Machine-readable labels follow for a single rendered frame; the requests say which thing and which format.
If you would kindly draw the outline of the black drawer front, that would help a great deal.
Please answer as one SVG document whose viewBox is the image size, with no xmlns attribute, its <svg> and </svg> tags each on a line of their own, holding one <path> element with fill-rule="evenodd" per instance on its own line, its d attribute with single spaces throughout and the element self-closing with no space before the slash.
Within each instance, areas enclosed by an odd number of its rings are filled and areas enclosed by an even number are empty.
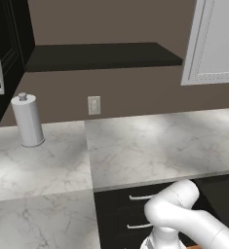
<svg viewBox="0 0 229 249">
<path fill-rule="evenodd" d="M 96 214 L 104 216 L 135 208 L 144 204 L 147 200 L 133 201 L 129 199 L 129 195 L 155 195 L 169 185 L 170 183 L 162 183 L 94 193 Z"/>
<path fill-rule="evenodd" d="M 152 228 L 129 230 L 127 225 L 148 224 L 141 211 L 128 211 L 104 216 L 97 215 L 101 249 L 139 249 Z"/>
</svg>

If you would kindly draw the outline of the dark floating shelf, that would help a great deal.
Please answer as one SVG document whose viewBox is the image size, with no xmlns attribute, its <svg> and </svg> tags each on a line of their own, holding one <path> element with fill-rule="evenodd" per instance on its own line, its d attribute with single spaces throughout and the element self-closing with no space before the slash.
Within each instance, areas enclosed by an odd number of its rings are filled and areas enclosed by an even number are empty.
<svg viewBox="0 0 229 249">
<path fill-rule="evenodd" d="M 27 72 L 178 66 L 183 59 L 158 43 L 36 46 Z"/>
</svg>

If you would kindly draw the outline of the white paper towel roll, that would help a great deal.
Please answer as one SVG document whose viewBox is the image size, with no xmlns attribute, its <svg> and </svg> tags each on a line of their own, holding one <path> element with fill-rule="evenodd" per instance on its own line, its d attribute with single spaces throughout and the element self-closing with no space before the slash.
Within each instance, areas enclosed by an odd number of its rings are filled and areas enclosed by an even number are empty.
<svg viewBox="0 0 229 249">
<path fill-rule="evenodd" d="M 40 122 L 36 96 L 21 92 L 11 100 L 19 128 L 21 145 L 33 148 L 45 141 Z"/>
</svg>

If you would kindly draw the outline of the black cupboard door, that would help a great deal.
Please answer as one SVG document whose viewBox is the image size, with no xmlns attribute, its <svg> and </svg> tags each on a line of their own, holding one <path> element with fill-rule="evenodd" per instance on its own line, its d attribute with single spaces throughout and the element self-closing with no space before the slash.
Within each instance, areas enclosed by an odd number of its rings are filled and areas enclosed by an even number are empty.
<svg viewBox="0 0 229 249">
<path fill-rule="evenodd" d="M 194 179 L 200 197 L 194 210 L 206 210 L 229 228 L 229 174 Z"/>
</svg>

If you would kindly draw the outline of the white wall outlet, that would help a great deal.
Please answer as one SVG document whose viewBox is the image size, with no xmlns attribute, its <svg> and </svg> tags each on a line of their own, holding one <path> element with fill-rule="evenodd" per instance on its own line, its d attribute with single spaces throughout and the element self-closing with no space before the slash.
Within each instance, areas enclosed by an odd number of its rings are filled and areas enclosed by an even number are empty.
<svg viewBox="0 0 229 249">
<path fill-rule="evenodd" d="M 89 109 L 90 115 L 100 114 L 100 97 L 99 96 L 88 97 L 88 109 Z"/>
</svg>

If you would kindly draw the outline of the white wall cupboard door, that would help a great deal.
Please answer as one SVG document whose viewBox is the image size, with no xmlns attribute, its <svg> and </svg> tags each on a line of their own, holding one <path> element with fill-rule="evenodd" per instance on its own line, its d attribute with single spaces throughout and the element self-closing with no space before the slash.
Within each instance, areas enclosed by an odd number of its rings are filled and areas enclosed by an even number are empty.
<svg viewBox="0 0 229 249">
<path fill-rule="evenodd" d="M 181 84 L 229 83 L 229 0 L 197 0 Z"/>
</svg>

